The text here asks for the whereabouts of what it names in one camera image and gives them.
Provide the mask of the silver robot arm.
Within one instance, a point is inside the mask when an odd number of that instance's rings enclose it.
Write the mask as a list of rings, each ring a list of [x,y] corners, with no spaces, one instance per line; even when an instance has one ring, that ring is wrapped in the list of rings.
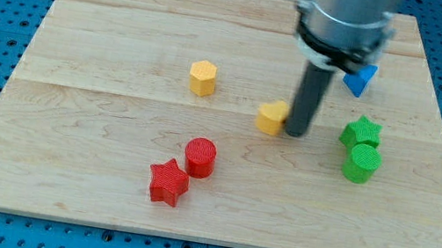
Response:
[[[298,0],[298,49],[319,69],[355,73],[377,62],[403,0]]]

